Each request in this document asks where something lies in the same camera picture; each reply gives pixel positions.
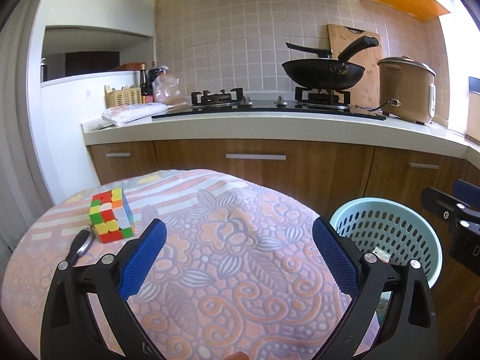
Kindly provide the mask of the person's left hand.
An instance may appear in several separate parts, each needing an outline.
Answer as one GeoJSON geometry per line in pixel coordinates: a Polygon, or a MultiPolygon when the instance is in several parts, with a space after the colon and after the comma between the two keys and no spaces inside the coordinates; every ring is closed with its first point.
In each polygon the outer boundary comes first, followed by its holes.
{"type": "Polygon", "coordinates": [[[249,360],[249,357],[247,356],[246,353],[243,353],[242,351],[238,351],[236,353],[233,353],[223,360],[249,360]]]}

